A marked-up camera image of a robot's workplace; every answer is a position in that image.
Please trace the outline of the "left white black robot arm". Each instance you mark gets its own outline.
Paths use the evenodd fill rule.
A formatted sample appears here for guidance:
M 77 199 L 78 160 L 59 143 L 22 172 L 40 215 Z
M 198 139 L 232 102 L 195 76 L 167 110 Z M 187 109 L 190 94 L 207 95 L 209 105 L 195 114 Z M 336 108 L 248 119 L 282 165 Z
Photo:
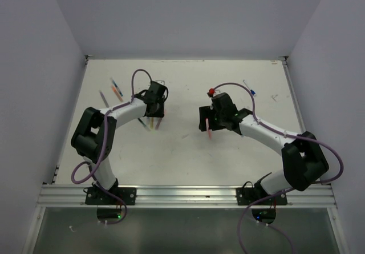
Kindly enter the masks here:
M 165 85 L 152 81 L 148 89 L 134 95 L 130 102 L 113 108 L 85 109 L 71 138 L 71 146 L 84 158 L 83 164 L 88 164 L 90 173 L 85 178 L 76 180 L 75 174 L 80 168 L 77 166 L 71 174 L 72 182 L 81 184 L 92 178 L 94 184 L 100 188 L 98 197 L 104 203 L 112 204 L 117 201 L 117 178 L 109 161 L 115 132 L 136 119 L 163 118 L 168 94 Z

